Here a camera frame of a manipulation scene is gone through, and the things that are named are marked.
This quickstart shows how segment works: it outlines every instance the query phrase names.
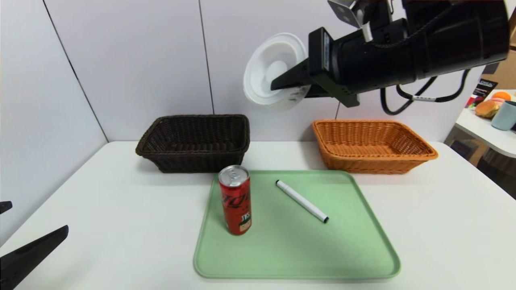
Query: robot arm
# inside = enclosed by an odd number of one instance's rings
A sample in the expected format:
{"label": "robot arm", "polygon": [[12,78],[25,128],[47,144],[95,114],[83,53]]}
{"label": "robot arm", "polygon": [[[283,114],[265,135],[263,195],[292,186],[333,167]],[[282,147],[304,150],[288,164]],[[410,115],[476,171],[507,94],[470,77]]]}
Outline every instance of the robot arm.
{"label": "robot arm", "polygon": [[[328,3],[340,20],[361,30],[337,40],[323,27],[311,32],[309,57],[274,79],[271,90],[312,85],[306,98],[332,96],[353,107],[359,105],[358,93],[428,77],[431,84],[434,77],[459,70],[466,70],[464,80],[469,68],[507,58],[509,25],[502,0],[402,0],[407,19],[396,21],[388,0]],[[460,91],[418,98],[398,87],[412,101],[449,101]]]}

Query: cable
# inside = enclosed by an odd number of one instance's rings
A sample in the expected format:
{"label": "cable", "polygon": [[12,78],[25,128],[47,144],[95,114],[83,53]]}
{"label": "cable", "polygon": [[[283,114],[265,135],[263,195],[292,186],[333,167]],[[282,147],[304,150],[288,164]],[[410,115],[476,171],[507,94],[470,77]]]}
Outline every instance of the cable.
{"label": "cable", "polygon": [[436,102],[436,103],[448,102],[448,101],[454,100],[456,97],[458,97],[462,93],[462,90],[464,89],[464,83],[466,82],[467,74],[470,72],[470,70],[471,69],[464,70],[464,72],[462,73],[462,79],[460,81],[459,89],[451,95],[442,96],[440,98],[423,98],[423,97],[420,97],[420,95],[421,95],[420,92],[417,92],[415,95],[411,95],[409,93],[404,92],[399,85],[396,86],[396,91],[398,92],[398,94],[400,96],[402,96],[405,99],[411,100],[411,101],[422,100],[422,101],[430,101],[430,102]]}
{"label": "cable", "polygon": [[[416,95],[421,95],[423,94],[426,89],[428,89],[428,87],[430,87],[430,85],[432,85],[432,83],[436,80],[436,76],[433,76],[431,77],[427,82],[426,84],[419,90],[417,91]],[[389,107],[387,106],[387,97],[386,97],[386,92],[385,92],[385,88],[381,88],[380,89],[380,102],[382,104],[382,109],[383,111],[387,114],[387,115],[391,115],[391,116],[394,116],[394,115],[397,115],[401,112],[403,112],[408,106],[410,106],[412,103],[414,103],[414,101],[412,99],[408,100],[406,103],[403,104],[403,106],[401,106],[399,109],[397,109],[396,111],[391,111],[389,109]]]}
{"label": "cable", "polygon": [[398,46],[404,45],[405,43],[407,43],[410,40],[412,40],[414,37],[419,36],[421,33],[426,31],[430,26],[432,26],[437,21],[442,19],[445,15],[450,13],[450,11],[452,11],[455,7],[459,6],[460,4],[462,4],[462,2],[459,2],[459,3],[455,4],[455,5],[451,5],[450,7],[446,8],[441,13],[437,14],[437,16],[435,16],[430,21],[428,21],[425,25],[421,26],[416,32],[414,32],[413,34],[407,36],[403,40],[400,40],[400,41],[398,41],[396,43],[390,43],[390,44],[379,44],[379,43],[374,43],[374,42],[371,42],[371,44],[374,47],[377,47],[379,49],[391,49],[391,48],[394,48],[394,47],[398,47]]}

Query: white marker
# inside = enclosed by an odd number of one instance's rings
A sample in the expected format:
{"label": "white marker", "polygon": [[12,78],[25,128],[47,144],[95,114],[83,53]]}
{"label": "white marker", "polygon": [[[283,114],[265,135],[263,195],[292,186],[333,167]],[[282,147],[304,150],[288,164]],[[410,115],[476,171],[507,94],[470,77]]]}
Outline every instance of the white marker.
{"label": "white marker", "polygon": [[316,216],[323,223],[326,223],[328,221],[328,219],[330,219],[327,215],[325,215],[323,212],[321,212],[320,209],[318,209],[310,201],[308,201],[306,198],[304,198],[299,193],[297,193],[295,190],[293,190],[290,186],[286,185],[283,181],[276,180],[276,186],[281,188],[281,190],[284,193],[286,193],[288,196],[290,196],[293,200],[297,201],[297,203],[302,205],[307,211],[309,211],[312,215]]}

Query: orange wicker basket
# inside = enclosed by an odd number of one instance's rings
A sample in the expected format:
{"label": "orange wicker basket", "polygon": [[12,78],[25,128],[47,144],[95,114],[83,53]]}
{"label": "orange wicker basket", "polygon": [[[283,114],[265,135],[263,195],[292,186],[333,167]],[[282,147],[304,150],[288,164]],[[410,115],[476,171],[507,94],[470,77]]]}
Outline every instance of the orange wicker basket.
{"label": "orange wicker basket", "polygon": [[318,120],[312,128],[328,169],[400,174],[438,157],[418,134],[396,121]]}

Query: dark brown wicker basket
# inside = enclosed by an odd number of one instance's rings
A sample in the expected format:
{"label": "dark brown wicker basket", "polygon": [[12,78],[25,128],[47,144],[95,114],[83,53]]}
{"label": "dark brown wicker basket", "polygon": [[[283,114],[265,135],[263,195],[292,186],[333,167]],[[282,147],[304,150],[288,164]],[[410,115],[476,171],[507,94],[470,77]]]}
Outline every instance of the dark brown wicker basket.
{"label": "dark brown wicker basket", "polygon": [[136,147],[163,173],[219,172],[241,164],[249,147],[244,115],[184,115],[156,119]]}

